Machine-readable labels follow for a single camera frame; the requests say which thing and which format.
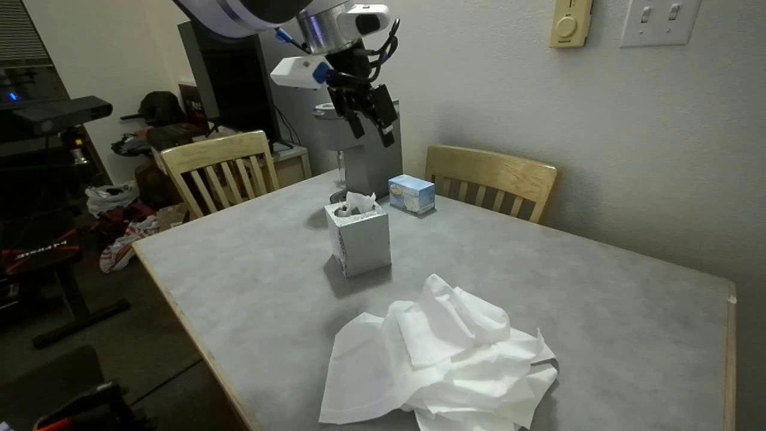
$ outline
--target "small box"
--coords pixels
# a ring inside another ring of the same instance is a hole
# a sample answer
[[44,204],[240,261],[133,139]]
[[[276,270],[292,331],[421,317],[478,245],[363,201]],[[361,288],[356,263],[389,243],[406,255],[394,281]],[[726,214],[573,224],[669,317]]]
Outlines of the small box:
[[389,267],[387,214],[379,204],[363,214],[348,209],[345,201],[325,206],[332,255],[342,275],[351,279]]
[[430,214],[435,206],[435,190],[434,182],[409,177],[409,176],[397,176],[387,180],[387,195],[389,195],[389,206],[403,209],[406,214]]

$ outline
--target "wall plate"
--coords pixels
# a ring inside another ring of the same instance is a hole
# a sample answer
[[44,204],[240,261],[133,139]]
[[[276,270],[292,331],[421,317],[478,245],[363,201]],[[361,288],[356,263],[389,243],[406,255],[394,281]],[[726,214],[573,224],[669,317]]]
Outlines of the wall plate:
[[687,46],[698,0],[632,0],[620,46]]
[[582,49],[592,30],[593,0],[556,0],[551,49]]

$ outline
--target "crumpled tissue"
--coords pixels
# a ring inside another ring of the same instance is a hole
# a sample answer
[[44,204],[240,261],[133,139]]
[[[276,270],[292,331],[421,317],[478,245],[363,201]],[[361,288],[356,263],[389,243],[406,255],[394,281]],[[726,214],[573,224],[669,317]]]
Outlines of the crumpled tissue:
[[529,428],[556,376],[540,333],[509,328],[496,304],[429,275],[416,301],[339,328],[319,422],[415,410],[421,431]]

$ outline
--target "blue box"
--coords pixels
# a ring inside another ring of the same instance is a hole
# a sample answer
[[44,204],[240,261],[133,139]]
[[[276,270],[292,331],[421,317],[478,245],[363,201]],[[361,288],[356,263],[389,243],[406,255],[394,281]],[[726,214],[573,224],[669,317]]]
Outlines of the blue box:
[[389,206],[403,209],[406,214],[430,214],[435,209],[435,190],[434,182],[397,176],[387,180]]

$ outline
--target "table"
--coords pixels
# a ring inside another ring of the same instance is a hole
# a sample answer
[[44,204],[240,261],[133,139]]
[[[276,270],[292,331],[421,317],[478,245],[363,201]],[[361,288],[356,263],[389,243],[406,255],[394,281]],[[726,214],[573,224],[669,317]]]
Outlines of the table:
[[[392,267],[331,260],[327,172],[140,239],[136,252],[252,428],[316,425],[336,333],[438,273],[540,328],[559,379],[534,431],[733,425],[733,283],[459,201],[387,209]],[[415,431],[397,413],[339,428]]]

